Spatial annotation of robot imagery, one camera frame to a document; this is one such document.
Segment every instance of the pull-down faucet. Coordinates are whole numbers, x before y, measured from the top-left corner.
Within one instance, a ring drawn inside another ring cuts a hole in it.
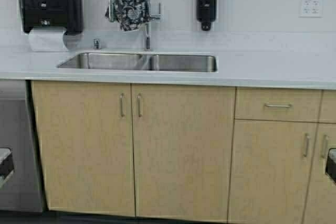
[[[110,22],[114,22],[113,18],[113,0],[109,0],[109,20]],[[151,42],[151,37],[152,37],[152,20],[160,20],[161,19],[161,4],[159,4],[159,14],[158,15],[152,15],[151,11],[151,0],[148,0],[148,11],[150,15],[150,21],[145,24],[145,50],[146,51],[151,51],[152,50],[152,42]]]

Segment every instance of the black soap dispenser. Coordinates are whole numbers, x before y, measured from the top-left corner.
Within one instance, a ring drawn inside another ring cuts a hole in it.
[[[217,18],[217,0],[197,0],[197,20],[203,31],[210,31]]]

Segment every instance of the sink basin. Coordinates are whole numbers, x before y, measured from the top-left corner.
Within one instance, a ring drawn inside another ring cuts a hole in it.
[[[216,59],[212,56],[154,55],[153,71],[216,72]]]
[[[58,68],[150,70],[150,64],[143,55],[84,53],[61,64]]]
[[[58,68],[178,72],[216,72],[216,58],[195,55],[83,53]]]

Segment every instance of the wooden cabinet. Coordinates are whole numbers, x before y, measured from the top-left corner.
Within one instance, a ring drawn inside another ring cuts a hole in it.
[[[322,91],[238,88],[236,118],[318,122]]]
[[[231,223],[301,224],[316,128],[314,123],[236,120]]]
[[[323,92],[320,122],[336,123],[336,91]]]
[[[51,210],[134,216],[131,86],[33,82]]]
[[[318,130],[304,224],[335,223],[336,184],[325,173],[328,152],[336,148],[336,125],[321,124]]]
[[[234,88],[135,85],[137,216],[227,219]]]

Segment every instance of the cabinet handle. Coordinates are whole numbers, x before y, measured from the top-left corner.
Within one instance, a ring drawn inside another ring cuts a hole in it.
[[[125,115],[125,112],[124,112],[124,99],[125,99],[125,95],[124,93],[122,93],[120,95],[120,115],[122,118],[124,118],[126,115]]]
[[[328,135],[324,135],[322,150],[321,150],[321,158],[325,158],[325,156],[326,156],[325,154],[328,151],[328,145],[329,145],[329,137],[328,137]]]
[[[303,151],[303,156],[308,157],[308,152],[309,152],[309,143],[310,143],[310,135],[307,133],[305,139],[305,149]]]
[[[293,107],[293,105],[292,104],[288,104],[288,105],[274,105],[274,104],[265,103],[265,107],[268,107],[268,108],[290,109],[291,107]]]
[[[138,94],[138,113],[139,113],[139,117],[141,118],[143,116],[142,113],[142,95]]]

